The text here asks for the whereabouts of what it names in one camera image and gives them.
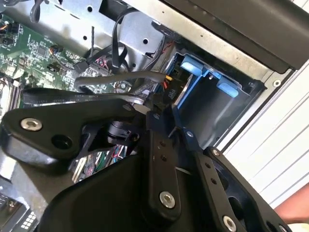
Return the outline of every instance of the cable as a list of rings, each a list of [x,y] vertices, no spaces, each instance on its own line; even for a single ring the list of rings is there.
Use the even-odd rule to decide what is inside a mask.
[[[8,27],[8,25],[4,25],[3,27],[0,28],[0,30],[4,30]]]
[[[32,23],[38,23],[40,20],[41,7],[40,5],[44,2],[44,0],[34,0],[34,5],[30,11],[30,21]]]
[[[170,77],[170,76],[166,76],[165,78],[166,78],[167,80],[169,80],[169,81],[172,81],[172,80],[173,80],[173,78]]]
[[[95,46],[95,27],[91,27],[91,49],[90,49],[90,56],[93,55],[94,51],[94,46]]]
[[[118,43],[118,48],[120,48],[120,47],[123,47],[124,50],[127,50],[126,47],[122,43]],[[112,51],[112,44],[108,45],[107,47],[105,47],[102,50],[98,51],[93,56],[88,57],[86,62],[88,64],[92,64],[92,63],[96,62],[97,59],[101,58],[102,56],[108,56],[111,51]]]
[[[164,81],[166,75],[159,72],[152,71],[139,71],[139,72],[127,72],[113,76],[99,76],[99,77],[77,77],[75,79],[74,87],[78,89],[80,86],[94,86],[109,84],[117,81],[132,80],[137,78],[145,78],[161,83]]]
[[[112,62],[112,56],[109,55],[109,56],[107,56],[104,60],[105,60],[106,62]],[[122,68],[122,69],[125,70],[126,72],[130,72],[130,71],[131,71],[126,60],[124,60],[124,62],[121,64],[120,68]]]
[[[154,54],[153,59],[150,61],[150,63],[148,63],[144,67],[143,70],[150,71],[154,67],[154,65],[157,63],[157,61],[159,60],[159,58],[162,54],[162,51],[163,51],[163,48],[164,48],[164,43],[165,43],[165,36],[163,37],[163,39],[162,39],[162,41],[159,45],[159,48],[157,49],[156,53]],[[129,91],[129,93],[132,93],[134,95],[141,94],[144,90],[150,88],[154,84],[155,83],[152,82],[152,81],[147,82],[147,83],[142,82],[142,84],[140,84],[140,81],[136,80],[135,84],[132,86],[132,89]]]
[[[138,10],[135,8],[129,8],[129,9],[122,11],[120,15],[117,17],[114,28],[112,30],[112,65],[115,68],[120,68],[120,65],[123,63],[127,55],[127,49],[123,50],[121,55],[119,55],[118,35],[117,35],[118,24],[127,14],[130,14],[133,12],[138,12]]]
[[[54,88],[30,88],[22,92],[24,104],[47,104],[65,102],[103,101],[123,99],[127,102],[143,104],[145,99],[131,94],[103,93],[83,94]]]
[[[57,63],[58,63],[64,70],[67,70],[67,71],[73,71],[73,70],[74,70],[73,68],[69,68],[69,67],[65,66],[65,65],[55,56],[54,51],[53,51],[53,49],[52,49],[51,47],[48,49],[48,51],[49,51],[49,54],[52,56],[52,58],[53,58],[55,61],[57,61]]]
[[[157,63],[157,61],[159,60],[159,58],[160,58],[160,56],[163,52],[164,43],[165,43],[165,36],[163,37],[158,50],[154,54],[154,58],[150,61],[149,64],[146,65],[146,67],[143,70],[150,71],[154,67],[154,65]]]

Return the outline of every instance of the orange wire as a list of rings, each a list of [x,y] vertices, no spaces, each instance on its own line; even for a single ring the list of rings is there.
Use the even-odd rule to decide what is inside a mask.
[[[4,25],[3,27],[0,28],[0,30],[4,30],[8,27],[8,25]]]
[[[51,55],[53,54],[53,51],[52,51],[52,48],[51,48],[51,47],[48,49],[48,51],[49,51],[49,53],[50,53]]]

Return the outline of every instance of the green circuit board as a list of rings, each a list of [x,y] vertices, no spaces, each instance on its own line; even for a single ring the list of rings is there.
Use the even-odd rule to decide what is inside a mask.
[[[8,27],[1,30],[8,25],[14,25],[14,31],[8,30]],[[79,75],[94,77],[109,73],[99,64],[94,64],[95,67],[91,66],[82,74],[57,66],[49,53],[54,42],[5,15],[0,21],[0,32],[0,72],[20,80],[23,86],[74,90],[74,80]],[[68,68],[84,60],[65,48],[55,55]],[[50,66],[56,66],[59,70],[55,72],[48,68]],[[90,87],[95,93],[127,92],[129,88],[130,84],[127,82]]]

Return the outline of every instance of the motherboard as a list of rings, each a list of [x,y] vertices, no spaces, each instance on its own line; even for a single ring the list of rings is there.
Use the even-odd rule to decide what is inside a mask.
[[[11,78],[14,88],[45,87],[76,91],[73,84],[78,76],[112,75],[100,59],[84,73],[78,74],[72,68],[73,64],[83,60],[84,57],[0,14],[0,73]],[[121,82],[89,88],[94,93],[125,93],[130,87],[130,83]]]

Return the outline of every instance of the metal panel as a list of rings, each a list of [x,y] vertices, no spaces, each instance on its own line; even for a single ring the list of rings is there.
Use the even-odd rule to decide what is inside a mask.
[[[39,23],[31,23],[29,19],[33,1],[20,2],[15,7],[7,8],[5,13],[80,56],[91,47],[91,26],[95,27],[95,47],[110,45],[114,22],[98,12],[100,1],[75,2],[66,0],[60,6],[57,0],[51,0],[48,5],[42,4]],[[87,10],[87,4],[93,8],[92,12]],[[151,21],[146,15],[130,14],[119,27],[119,40],[128,46],[127,61],[136,64],[133,71],[141,69],[149,60],[144,53],[155,52],[161,42],[162,34],[151,27]],[[144,44],[143,39],[147,39],[148,43]]]
[[[256,80],[263,79],[269,71],[260,62],[158,0],[124,1]]]

